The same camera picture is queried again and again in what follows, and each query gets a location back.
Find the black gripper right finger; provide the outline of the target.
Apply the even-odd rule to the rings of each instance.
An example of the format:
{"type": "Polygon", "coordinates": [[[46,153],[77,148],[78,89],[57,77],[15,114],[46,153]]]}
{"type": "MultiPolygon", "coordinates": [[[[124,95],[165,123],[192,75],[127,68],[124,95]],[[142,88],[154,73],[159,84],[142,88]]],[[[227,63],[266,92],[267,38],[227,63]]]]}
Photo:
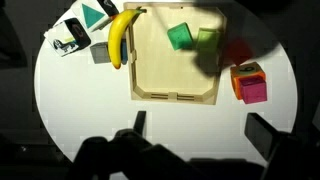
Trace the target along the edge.
{"type": "Polygon", "coordinates": [[[244,134],[259,154],[268,161],[285,132],[278,131],[257,113],[248,113],[244,134]]]}

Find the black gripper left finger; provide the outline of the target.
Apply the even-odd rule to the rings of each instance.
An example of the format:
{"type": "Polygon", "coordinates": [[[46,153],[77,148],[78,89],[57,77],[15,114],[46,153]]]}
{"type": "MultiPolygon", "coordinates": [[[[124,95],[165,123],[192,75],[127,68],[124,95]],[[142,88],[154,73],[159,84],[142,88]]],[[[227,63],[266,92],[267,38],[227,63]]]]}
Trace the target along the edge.
{"type": "Polygon", "coordinates": [[[143,134],[145,120],[146,120],[146,112],[145,111],[139,111],[137,113],[133,129],[134,129],[135,132],[137,132],[140,135],[143,134]]]}

